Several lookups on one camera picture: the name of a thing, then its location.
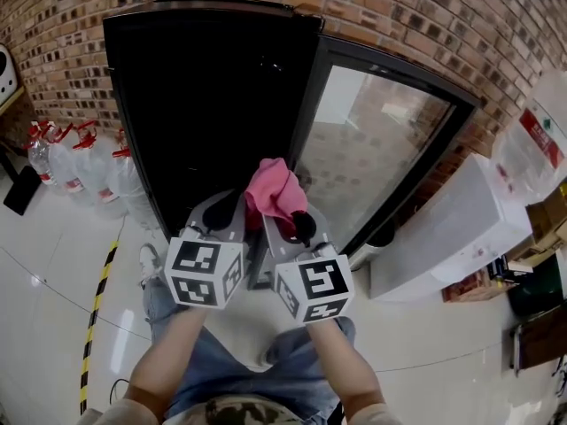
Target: blue jeans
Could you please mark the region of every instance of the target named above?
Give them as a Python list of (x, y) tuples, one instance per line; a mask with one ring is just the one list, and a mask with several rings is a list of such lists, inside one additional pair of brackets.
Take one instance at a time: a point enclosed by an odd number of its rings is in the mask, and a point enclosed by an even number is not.
[[(171, 317), (182, 308), (163, 281), (151, 279), (144, 289), (144, 310), (151, 325), (151, 340), (156, 342)], [(352, 343), (353, 322), (340, 317), (337, 324)], [(337, 407), (338, 397), (323, 376), (305, 328), (277, 336), (268, 349), (267, 360), (273, 364), (267, 371), (250, 371), (203, 327), (166, 418), (221, 395), (257, 395), (287, 407), (304, 423), (326, 423)]]

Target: clear plastic bottle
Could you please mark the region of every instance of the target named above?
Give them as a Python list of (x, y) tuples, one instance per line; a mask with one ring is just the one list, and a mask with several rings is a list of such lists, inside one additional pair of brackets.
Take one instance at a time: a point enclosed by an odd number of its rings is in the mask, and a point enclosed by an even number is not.
[(494, 141), (491, 162), (506, 194), (544, 200), (567, 176), (567, 73), (545, 73)]
[(55, 180), (62, 184), (69, 197), (79, 206), (90, 206), (93, 197), (85, 189), (74, 171), (72, 149), (67, 146), (70, 142), (69, 133), (73, 128), (70, 124), (65, 131), (61, 127), (49, 127), (44, 139), (50, 144), (49, 161), (51, 173)]
[(126, 214), (124, 201), (108, 187), (108, 174), (113, 152), (119, 145), (111, 138), (97, 136), (94, 121), (77, 127), (79, 143), (74, 148), (74, 166), (81, 182), (95, 197), (96, 212), (107, 219), (118, 219)]
[(50, 145), (43, 139), (43, 135), (49, 126), (48, 121), (32, 121), (32, 127), (29, 129), (30, 141), (26, 146), (27, 157), (30, 165), (39, 175), (43, 184), (45, 184), (51, 192), (57, 195), (65, 195), (65, 189), (57, 182), (51, 173), (49, 150)]
[(121, 150), (113, 153), (114, 161), (108, 174), (108, 186), (111, 191), (124, 200), (128, 212), (142, 228), (154, 230), (159, 228), (158, 219), (145, 195), (144, 186), (134, 165), (130, 149), (126, 145), (120, 130)]

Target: tile floor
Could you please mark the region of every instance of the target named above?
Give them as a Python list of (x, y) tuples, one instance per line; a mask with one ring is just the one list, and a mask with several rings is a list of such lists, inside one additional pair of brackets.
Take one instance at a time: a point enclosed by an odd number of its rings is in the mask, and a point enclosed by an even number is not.
[[(0, 181), (0, 199), (11, 183)], [(79, 418), (82, 349), (100, 270), (122, 220), (105, 221), (43, 186), (24, 217), (0, 205), (0, 402), (12, 425), (73, 425)], [(138, 280), (138, 248), (162, 234), (125, 219), (95, 329), (89, 407), (105, 410), (113, 382), (150, 345)], [(377, 371), (406, 425), (543, 425), (555, 410), (554, 364), (516, 379), (502, 356), (513, 322), (507, 299), (410, 305), (367, 298), (368, 273), (356, 273), (349, 309), (356, 346)], [(206, 325), (249, 367), (269, 339), (291, 326), (269, 291), (242, 288)]]

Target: pink cloth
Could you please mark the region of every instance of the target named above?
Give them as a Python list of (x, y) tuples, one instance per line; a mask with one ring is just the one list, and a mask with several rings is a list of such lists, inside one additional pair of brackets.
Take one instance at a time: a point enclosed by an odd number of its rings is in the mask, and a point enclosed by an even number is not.
[(261, 215), (284, 219), (292, 228), (291, 214), (307, 211), (307, 197), (299, 186), (297, 176), (282, 158), (263, 159), (245, 191), (247, 205), (246, 226), (257, 229), (262, 225)]

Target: beige sleeve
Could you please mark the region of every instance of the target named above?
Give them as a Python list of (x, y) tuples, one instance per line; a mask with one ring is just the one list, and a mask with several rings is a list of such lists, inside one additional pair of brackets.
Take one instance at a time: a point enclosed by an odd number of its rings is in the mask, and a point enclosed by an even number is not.
[(123, 398), (110, 406), (94, 425), (159, 425), (159, 423), (147, 407)]
[(356, 413), (348, 425), (401, 425), (384, 403), (366, 406)]

